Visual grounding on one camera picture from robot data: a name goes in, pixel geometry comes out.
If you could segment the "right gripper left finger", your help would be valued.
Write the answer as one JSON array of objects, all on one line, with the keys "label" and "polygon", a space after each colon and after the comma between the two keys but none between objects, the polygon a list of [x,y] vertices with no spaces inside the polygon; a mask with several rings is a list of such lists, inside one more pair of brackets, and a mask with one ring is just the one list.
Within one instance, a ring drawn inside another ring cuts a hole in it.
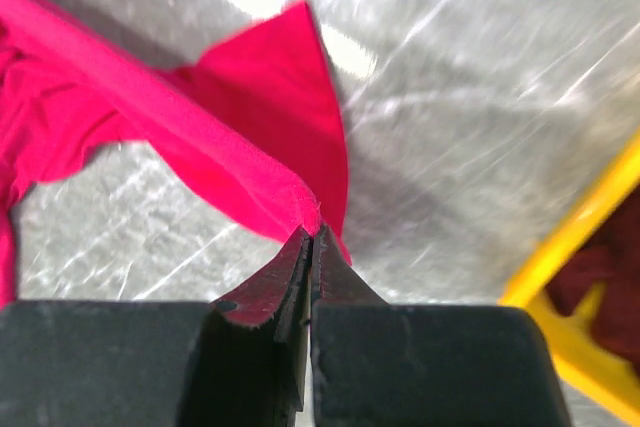
[{"label": "right gripper left finger", "polygon": [[1,313],[5,426],[291,426],[312,239],[214,302],[17,301]]}]

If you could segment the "bright red t-shirt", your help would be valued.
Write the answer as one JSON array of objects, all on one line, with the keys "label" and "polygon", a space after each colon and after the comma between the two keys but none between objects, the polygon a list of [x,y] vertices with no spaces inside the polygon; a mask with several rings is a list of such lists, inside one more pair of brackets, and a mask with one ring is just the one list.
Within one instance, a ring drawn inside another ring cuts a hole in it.
[{"label": "bright red t-shirt", "polygon": [[305,0],[172,71],[47,0],[1,0],[2,213],[124,141],[149,143],[193,192],[260,235],[343,230],[346,139]]}]

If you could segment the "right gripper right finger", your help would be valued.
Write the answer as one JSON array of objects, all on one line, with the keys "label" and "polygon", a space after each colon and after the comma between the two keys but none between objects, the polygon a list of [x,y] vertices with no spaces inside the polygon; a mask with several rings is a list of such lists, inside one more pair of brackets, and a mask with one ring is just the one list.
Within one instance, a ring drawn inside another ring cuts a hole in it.
[{"label": "right gripper right finger", "polygon": [[546,341],[524,310],[390,304],[328,227],[311,263],[313,413],[319,426],[567,426]]}]

